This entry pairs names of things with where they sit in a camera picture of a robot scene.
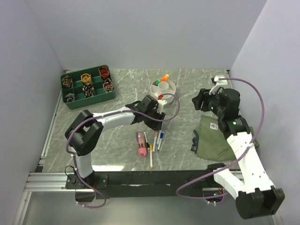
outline folded green shirt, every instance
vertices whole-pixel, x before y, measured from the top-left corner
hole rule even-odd
[[[198,157],[212,161],[236,160],[235,154],[229,146],[223,133],[218,127],[218,120],[210,116],[201,116],[200,125],[194,130],[193,150]]]

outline white tag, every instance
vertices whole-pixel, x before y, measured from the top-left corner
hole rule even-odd
[[[214,124],[214,123],[210,123],[210,128],[213,130],[217,130],[218,129],[218,125]]]

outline green tray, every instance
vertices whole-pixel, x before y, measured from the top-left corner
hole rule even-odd
[[[62,101],[64,101],[64,97],[69,93],[72,93],[75,96],[75,100],[73,102],[65,103],[69,107],[69,109],[78,109],[78,108],[96,104],[99,102],[108,101],[108,100],[114,99],[116,97],[115,87],[114,87],[113,91],[111,91],[111,92],[108,92],[108,93],[104,92],[102,78],[101,78],[99,70],[98,70],[99,68],[101,68],[103,66],[79,70],[79,71],[72,72],[72,73],[67,73],[60,77]],[[81,81],[82,74],[90,74],[91,75],[92,84],[93,84],[94,90],[95,90],[95,96],[84,97],[83,83]],[[73,87],[69,88],[69,89],[64,89],[64,87],[62,86],[61,80],[67,75],[71,77]],[[108,78],[110,78],[113,83],[110,70],[109,70]]]

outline marble table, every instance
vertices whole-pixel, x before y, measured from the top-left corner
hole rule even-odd
[[[195,111],[192,98],[201,88],[212,87],[210,79],[216,75],[228,76],[226,70],[202,69],[116,69],[111,70],[116,98],[110,101],[70,110],[61,101],[54,124],[43,172],[62,172],[67,165],[73,165],[71,156],[66,153],[64,133],[79,112],[88,109],[91,113],[104,113],[123,107],[135,100],[142,100],[149,94],[152,81],[170,75],[177,86],[176,95],[180,99],[180,112],[172,121],[163,123],[165,136],[161,151],[153,155],[152,170],[204,170],[213,161],[198,158],[190,150],[193,130],[198,126],[201,115],[213,116],[211,112]],[[177,103],[174,100],[165,110],[166,118],[171,117]],[[103,132],[92,152],[92,164],[95,171],[147,171],[150,170],[149,155],[138,155],[136,132],[146,131],[150,143],[154,140],[154,131],[144,123],[116,127]]]

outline white wall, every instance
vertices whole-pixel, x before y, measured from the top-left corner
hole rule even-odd
[[[0,1],[0,218],[12,224],[58,97],[62,69],[24,0]]]
[[[285,192],[280,208],[285,225],[300,221],[299,8],[298,0],[268,0],[230,72],[257,86],[265,101],[260,157],[276,187]],[[258,97],[244,84],[233,86],[241,93],[243,115],[257,125]]]
[[[26,0],[66,69],[230,69],[266,0]]]

